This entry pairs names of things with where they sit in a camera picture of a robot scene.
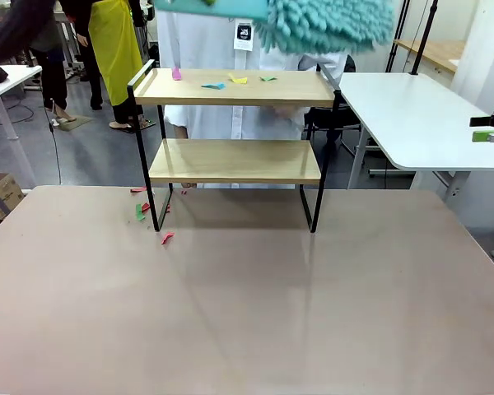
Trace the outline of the person's left hand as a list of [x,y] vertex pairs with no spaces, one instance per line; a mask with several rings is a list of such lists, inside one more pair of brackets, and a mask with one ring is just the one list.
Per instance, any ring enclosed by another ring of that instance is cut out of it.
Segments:
[[281,119],[287,119],[295,124],[304,123],[305,108],[295,105],[274,106],[273,112]]

